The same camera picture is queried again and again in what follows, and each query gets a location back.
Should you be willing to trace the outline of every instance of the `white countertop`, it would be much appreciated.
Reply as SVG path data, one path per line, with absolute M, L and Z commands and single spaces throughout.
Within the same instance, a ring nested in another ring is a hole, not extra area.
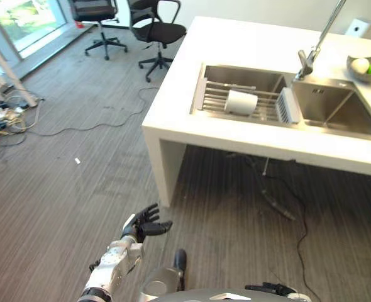
M 298 157 L 307 164 L 371 175 L 371 141 L 189 114 L 203 62 L 297 73 L 301 68 L 297 51 L 304 49 L 309 53 L 319 34 L 298 28 L 196 17 L 143 127 L 168 133 L 162 139 L 224 150 L 240 144 L 240 152 L 279 159 Z M 371 107 L 371 84 L 355 81 L 346 70 L 348 55 L 371 56 L 371 40 L 328 34 L 321 48 L 312 76 L 355 82 Z

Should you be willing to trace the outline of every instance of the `bowl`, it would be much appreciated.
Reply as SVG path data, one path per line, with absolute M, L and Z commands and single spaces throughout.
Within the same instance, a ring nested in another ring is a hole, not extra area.
M 371 74 L 359 74 L 357 71 L 353 70 L 352 62 L 356 59 L 358 59 L 358 58 L 353 58 L 351 56 L 348 56 L 348 58 L 346 60 L 346 67 L 349 70 L 349 73 L 354 78 L 358 79 L 359 81 L 371 82 Z M 371 57 L 367 57 L 366 59 L 370 62 L 370 65 L 371 65 Z

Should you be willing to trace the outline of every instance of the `kitchen counter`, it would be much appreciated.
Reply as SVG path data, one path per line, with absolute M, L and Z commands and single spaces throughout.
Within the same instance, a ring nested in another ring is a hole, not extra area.
M 278 126 L 190 115 L 202 63 L 297 73 L 297 51 L 320 32 L 196 17 L 142 127 L 163 205 L 172 199 L 187 144 L 371 175 L 371 141 Z M 328 34 L 309 77 L 353 81 L 371 107 L 371 84 L 355 81 L 346 57 L 371 56 L 371 40 Z

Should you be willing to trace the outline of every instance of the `faucet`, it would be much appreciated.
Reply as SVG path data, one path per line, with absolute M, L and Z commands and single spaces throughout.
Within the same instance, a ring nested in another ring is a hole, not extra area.
M 310 73 L 313 72 L 313 63 L 314 60 L 317 58 L 320 50 L 321 50 L 321 45 L 324 42 L 325 36 L 328 34 L 329 29 L 331 28 L 332 24 L 334 23 L 336 17 L 339 15 L 343 5 L 346 3 L 346 0 L 339 0 L 338 4 L 336 5 L 334 11 L 332 12 L 332 15 L 329 17 L 328 23 L 324 27 L 323 32 L 321 33 L 321 36 L 319 36 L 319 41 L 315 47 L 312 48 L 310 54 L 308 57 L 306 57 L 306 54 L 304 53 L 303 50 L 299 50 L 297 53 L 300 58 L 300 62 L 302 65 L 301 70 L 299 71 L 298 74 L 296 74 L 295 79 L 297 80 L 303 80 L 304 77 Z

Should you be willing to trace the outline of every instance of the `black office chair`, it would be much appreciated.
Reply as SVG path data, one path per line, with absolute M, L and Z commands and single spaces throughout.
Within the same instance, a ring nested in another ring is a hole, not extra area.
M 85 55 L 89 55 L 88 50 L 104 46 L 106 55 L 105 60 L 109 60 L 108 45 L 124 47 L 127 52 L 127 46 L 121 44 L 118 38 L 106 38 L 104 36 L 102 22 L 103 20 L 113 19 L 117 13 L 117 3 L 114 0 L 69 0 L 72 17 L 75 21 L 97 21 L 101 31 L 102 40 L 94 40 L 93 45 L 85 49 Z
M 182 25 L 174 24 L 174 20 L 179 13 L 181 4 L 179 0 L 127 0 L 130 7 L 130 30 L 134 33 L 139 41 L 144 42 L 158 42 L 158 55 L 155 58 L 139 61 L 138 65 L 143 68 L 145 63 L 153 63 L 145 76 L 147 82 L 150 82 L 149 75 L 156 67 L 166 67 L 169 69 L 167 63 L 173 62 L 173 59 L 165 58 L 160 51 L 160 44 L 163 48 L 167 44 L 176 42 L 179 38 L 186 34 L 186 28 Z M 158 15 L 159 1 L 170 1 L 177 3 L 177 11 L 175 12 L 173 21 L 171 23 L 164 23 Z M 151 19 L 151 23 L 142 27 L 135 27 L 135 25 L 143 20 Z

